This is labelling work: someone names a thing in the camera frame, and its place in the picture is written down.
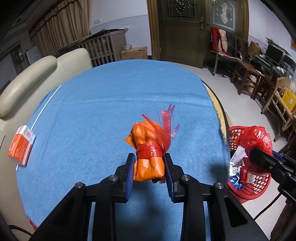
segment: white stick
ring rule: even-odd
[[[37,118],[35,119],[35,121],[34,121],[32,127],[31,127],[31,130],[33,130],[33,128],[34,128],[34,126],[35,126],[37,120],[39,119],[39,116],[41,115],[41,113],[43,112],[43,110],[45,109],[45,107],[47,106],[47,104],[49,103],[49,101],[52,99],[52,97],[55,95],[55,93],[59,90],[59,88],[60,88],[61,86],[62,86],[62,85],[60,85],[60,86],[56,89],[56,91],[52,94],[52,96],[49,98],[49,100],[45,103],[44,107],[42,108],[42,110],[41,110],[40,113],[38,114]]]

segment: screw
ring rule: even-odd
[[[184,181],[188,181],[188,180],[190,180],[190,176],[187,175],[187,174],[184,174],[184,175],[182,176],[182,179],[183,179]]]
[[[224,187],[223,183],[215,183],[215,186],[219,189],[222,189]]]
[[[116,175],[109,176],[110,181],[116,181],[117,179],[118,179],[118,176],[116,176]]]
[[[83,183],[82,183],[82,182],[77,182],[77,183],[75,183],[75,187],[76,187],[77,189],[80,189],[80,188],[83,187]]]

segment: red basket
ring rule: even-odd
[[[230,151],[237,149],[237,138],[240,135],[243,126],[231,126],[229,128],[230,132]],[[237,190],[231,182],[228,180],[228,188],[233,193],[233,195],[239,200],[240,203],[244,203],[248,200],[252,200],[260,197],[267,189],[271,180],[271,176],[256,176],[254,183],[247,183],[244,188]]]

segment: door frame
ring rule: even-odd
[[[147,0],[152,59],[154,60],[160,60],[160,39],[159,39],[157,1],[159,0]],[[248,36],[249,36],[248,0],[243,0],[242,8],[244,9],[243,39],[248,40]]]

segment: beige curtain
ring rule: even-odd
[[[63,0],[30,30],[41,57],[90,34],[92,0]]]

